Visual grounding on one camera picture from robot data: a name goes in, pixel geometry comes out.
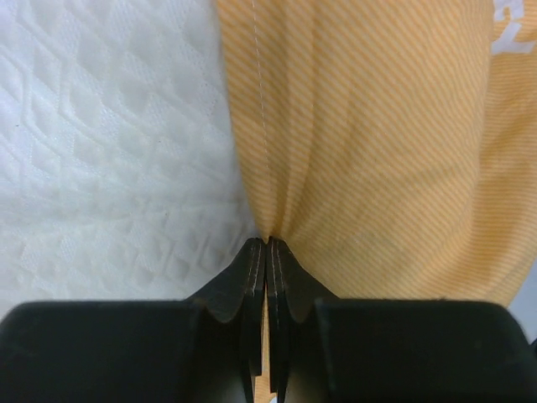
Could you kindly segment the cream memory foam pillow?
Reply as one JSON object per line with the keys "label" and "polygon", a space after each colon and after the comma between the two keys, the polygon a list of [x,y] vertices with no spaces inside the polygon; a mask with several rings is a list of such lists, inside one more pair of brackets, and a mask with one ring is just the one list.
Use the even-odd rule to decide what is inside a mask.
{"label": "cream memory foam pillow", "polygon": [[254,233],[214,2],[2,2],[3,311],[181,299]]}

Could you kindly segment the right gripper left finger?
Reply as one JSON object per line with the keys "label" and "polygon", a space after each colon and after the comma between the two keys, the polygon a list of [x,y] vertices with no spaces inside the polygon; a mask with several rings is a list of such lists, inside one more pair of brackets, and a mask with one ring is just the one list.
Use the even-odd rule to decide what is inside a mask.
{"label": "right gripper left finger", "polygon": [[182,301],[32,301],[1,322],[4,402],[250,402],[265,245]]}

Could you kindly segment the orange pillowcase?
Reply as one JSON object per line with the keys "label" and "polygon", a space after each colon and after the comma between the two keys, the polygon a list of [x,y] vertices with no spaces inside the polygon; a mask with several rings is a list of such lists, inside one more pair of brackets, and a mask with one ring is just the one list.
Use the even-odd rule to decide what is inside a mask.
{"label": "orange pillowcase", "polygon": [[536,261],[533,1],[219,1],[261,236],[335,294],[509,305]]}

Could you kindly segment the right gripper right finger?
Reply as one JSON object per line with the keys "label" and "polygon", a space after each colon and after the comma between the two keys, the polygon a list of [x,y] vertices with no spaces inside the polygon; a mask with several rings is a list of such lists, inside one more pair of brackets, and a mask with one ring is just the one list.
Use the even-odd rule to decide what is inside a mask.
{"label": "right gripper right finger", "polygon": [[267,246],[270,389],[280,402],[533,402],[536,346],[485,301],[344,299]]}

